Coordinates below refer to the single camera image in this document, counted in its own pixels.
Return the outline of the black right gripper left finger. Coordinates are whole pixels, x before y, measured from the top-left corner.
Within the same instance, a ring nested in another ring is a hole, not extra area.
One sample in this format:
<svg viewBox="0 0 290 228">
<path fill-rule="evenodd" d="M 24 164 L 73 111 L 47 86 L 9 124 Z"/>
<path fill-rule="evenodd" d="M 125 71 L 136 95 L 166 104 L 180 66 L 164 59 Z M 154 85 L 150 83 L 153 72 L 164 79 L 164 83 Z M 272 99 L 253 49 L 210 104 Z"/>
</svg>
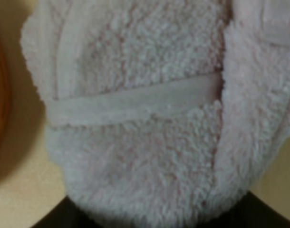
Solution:
<svg viewBox="0 0 290 228">
<path fill-rule="evenodd" d="M 49 214 L 32 228 L 99 228 L 75 204 L 65 197 Z"/>
</svg>

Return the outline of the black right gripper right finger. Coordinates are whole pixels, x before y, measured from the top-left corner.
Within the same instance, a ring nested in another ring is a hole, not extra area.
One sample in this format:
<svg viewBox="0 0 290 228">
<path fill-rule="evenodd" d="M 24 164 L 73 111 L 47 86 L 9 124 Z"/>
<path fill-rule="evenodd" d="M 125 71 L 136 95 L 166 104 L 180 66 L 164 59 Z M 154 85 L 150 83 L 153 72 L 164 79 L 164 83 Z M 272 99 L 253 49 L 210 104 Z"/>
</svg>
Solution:
<svg viewBox="0 0 290 228">
<path fill-rule="evenodd" d="M 290 228 L 290 221 L 249 192 L 218 219 L 218 227 Z"/>
</svg>

